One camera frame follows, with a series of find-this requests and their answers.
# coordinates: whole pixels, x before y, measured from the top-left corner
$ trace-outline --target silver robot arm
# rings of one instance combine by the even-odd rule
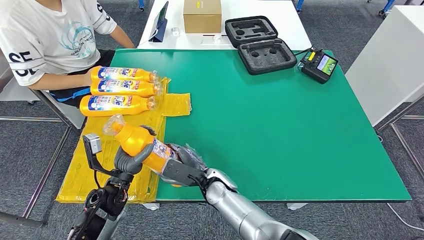
[[[209,168],[206,178],[215,181],[205,190],[206,201],[244,240],[318,240],[308,231],[282,224],[249,199],[237,193],[237,185],[223,172]]]

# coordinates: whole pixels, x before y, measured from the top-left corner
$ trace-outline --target bottle label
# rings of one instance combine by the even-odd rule
[[[91,96],[88,109],[91,111],[113,110],[131,105],[133,96]]]
[[[153,140],[153,152],[162,159],[175,159],[174,151],[156,138]]]
[[[136,76],[137,68],[102,66],[98,70],[99,79],[128,79]]]
[[[98,83],[98,91],[104,93],[119,93],[139,89],[140,81],[104,79]]]

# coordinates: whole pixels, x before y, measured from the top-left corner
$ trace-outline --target floor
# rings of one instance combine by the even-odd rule
[[[135,0],[99,0],[106,12],[137,43],[143,32],[153,0],[145,0],[140,12]],[[376,16],[384,0],[306,0],[299,15],[312,43],[334,52],[346,71],[373,35],[382,19]],[[114,49],[109,36],[96,36],[100,49]],[[420,106],[416,114],[424,115]],[[40,103],[0,102],[0,116],[54,117]],[[424,164],[424,122],[401,120],[398,128],[417,158]],[[20,215],[61,138],[61,123],[0,121],[0,211]],[[413,201],[392,206],[407,223],[424,228],[424,182],[391,129],[382,134],[383,146],[393,161]],[[78,136],[71,133],[52,175],[31,214],[45,219],[48,226],[32,229],[0,223],[0,239],[65,239],[79,204],[55,202],[71,161]],[[418,240],[424,232],[406,227],[384,203],[313,203],[292,211],[283,203],[260,204],[272,217],[295,228],[305,229],[320,240]],[[194,203],[162,204],[156,211],[131,204],[119,227],[116,240],[235,240],[239,239],[210,206]]]

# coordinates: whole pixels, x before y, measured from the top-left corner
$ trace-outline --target green cutting mat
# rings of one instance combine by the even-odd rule
[[[118,50],[112,66],[157,70],[169,93],[191,93],[165,142],[188,143],[250,200],[411,200],[340,67],[321,85],[296,68],[249,75],[235,50]],[[164,182],[156,198],[203,200]]]

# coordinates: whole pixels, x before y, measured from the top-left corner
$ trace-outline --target yellow plastic bottle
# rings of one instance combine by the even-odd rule
[[[140,80],[93,79],[90,87],[93,95],[137,95],[147,98],[162,93],[159,82]]]
[[[149,83],[158,82],[156,71],[141,68],[95,66],[91,69],[91,80],[136,80]]]
[[[121,114],[112,116],[104,124],[103,133],[114,136],[122,149],[133,157],[140,153],[146,145],[152,144],[153,151],[143,161],[143,165],[149,167],[157,174],[162,173],[162,168],[168,158],[178,159],[174,150],[150,135],[149,131],[144,127],[133,126],[125,122]]]
[[[134,115],[155,107],[155,97],[143,98],[137,95],[88,95],[79,104],[79,110],[86,117]]]

